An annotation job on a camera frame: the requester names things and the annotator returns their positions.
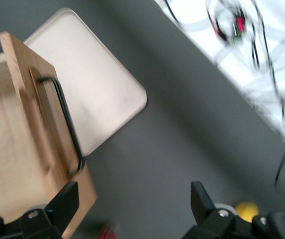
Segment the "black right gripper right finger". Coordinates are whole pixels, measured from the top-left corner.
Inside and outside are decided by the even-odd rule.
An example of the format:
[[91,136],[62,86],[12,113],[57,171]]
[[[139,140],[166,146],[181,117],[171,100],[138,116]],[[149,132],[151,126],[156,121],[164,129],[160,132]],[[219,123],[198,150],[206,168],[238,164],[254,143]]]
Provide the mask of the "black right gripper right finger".
[[203,184],[191,183],[190,205],[196,225],[183,236],[185,239],[235,239],[236,217],[228,209],[213,203]]

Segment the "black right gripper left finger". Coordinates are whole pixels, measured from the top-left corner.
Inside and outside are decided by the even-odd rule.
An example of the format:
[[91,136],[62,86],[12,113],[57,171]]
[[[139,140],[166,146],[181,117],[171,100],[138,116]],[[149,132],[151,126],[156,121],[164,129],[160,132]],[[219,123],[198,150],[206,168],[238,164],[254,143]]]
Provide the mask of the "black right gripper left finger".
[[5,224],[0,217],[0,239],[61,239],[79,208],[77,182],[68,182],[43,208],[35,208]]

